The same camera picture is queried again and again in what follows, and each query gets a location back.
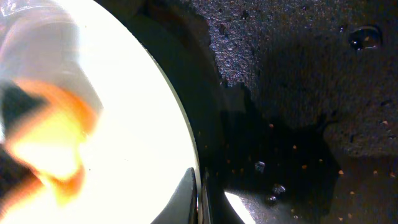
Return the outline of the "green yellow sponge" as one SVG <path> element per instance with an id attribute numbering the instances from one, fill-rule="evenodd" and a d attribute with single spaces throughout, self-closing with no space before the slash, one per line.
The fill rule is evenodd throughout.
<path id="1" fill-rule="evenodd" d="M 1 84 L 3 149 L 33 174 L 2 199 L 2 215 L 46 203 L 64 207 L 78 197 L 85 179 L 80 148 L 96 120 L 64 88 L 29 79 Z"/>

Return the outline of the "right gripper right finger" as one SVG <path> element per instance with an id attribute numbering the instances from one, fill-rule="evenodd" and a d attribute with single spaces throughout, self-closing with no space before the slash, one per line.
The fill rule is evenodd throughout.
<path id="1" fill-rule="evenodd" d="M 205 168 L 202 175 L 202 199 L 204 223 L 211 224 L 243 224 L 225 192 L 218 183 L 218 178 Z"/>

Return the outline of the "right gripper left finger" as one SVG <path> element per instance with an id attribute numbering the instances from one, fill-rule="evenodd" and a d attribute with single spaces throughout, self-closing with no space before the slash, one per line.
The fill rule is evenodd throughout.
<path id="1" fill-rule="evenodd" d="M 197 183 L 194 169 L 188 168 L 168 204 L 151 224 L 197 224 Z"/>

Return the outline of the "light blue plate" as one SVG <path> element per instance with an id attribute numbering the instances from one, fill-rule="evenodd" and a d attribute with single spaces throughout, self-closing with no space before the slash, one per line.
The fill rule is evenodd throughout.
<path id="1" fill-rule="evenodd" d="M 188 168 L 198 170 L 183 106 L 141 43 L 94 1 L 2 1 L 1 84 L 38 80 L 77 95 L 97 114 L 81 146 L 85 179 L 64 207 L 2 215 L 2 223 L 152 223 Z M 6 194 L 33 176 L 2 146 Z"/>

